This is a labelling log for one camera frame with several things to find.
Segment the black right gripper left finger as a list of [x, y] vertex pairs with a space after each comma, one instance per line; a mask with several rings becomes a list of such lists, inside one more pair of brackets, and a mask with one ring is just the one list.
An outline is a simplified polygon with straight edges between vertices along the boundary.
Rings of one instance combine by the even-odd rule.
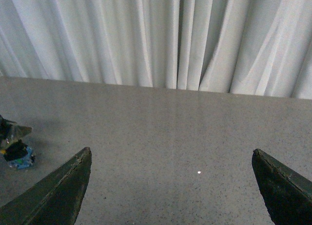
[[92, 153], [83, 148], [0, 208], [2, 225], [73, 225], [89, 183]]

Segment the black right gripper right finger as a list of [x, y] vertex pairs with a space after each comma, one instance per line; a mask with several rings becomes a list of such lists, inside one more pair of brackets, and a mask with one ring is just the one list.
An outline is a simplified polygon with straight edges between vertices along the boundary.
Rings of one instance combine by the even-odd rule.
[[312, 223], [312, 182], [266, 152], [255, 149], [252, 167], [269, 216], [276, 225]]

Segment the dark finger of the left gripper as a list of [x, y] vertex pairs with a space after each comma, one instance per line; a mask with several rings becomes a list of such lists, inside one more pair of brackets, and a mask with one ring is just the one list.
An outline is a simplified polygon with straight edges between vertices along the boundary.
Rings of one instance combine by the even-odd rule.
[[9, 147], [32, 132], [28, 126], [18, 125], [17, 122], [0, 116], [0, 146]]

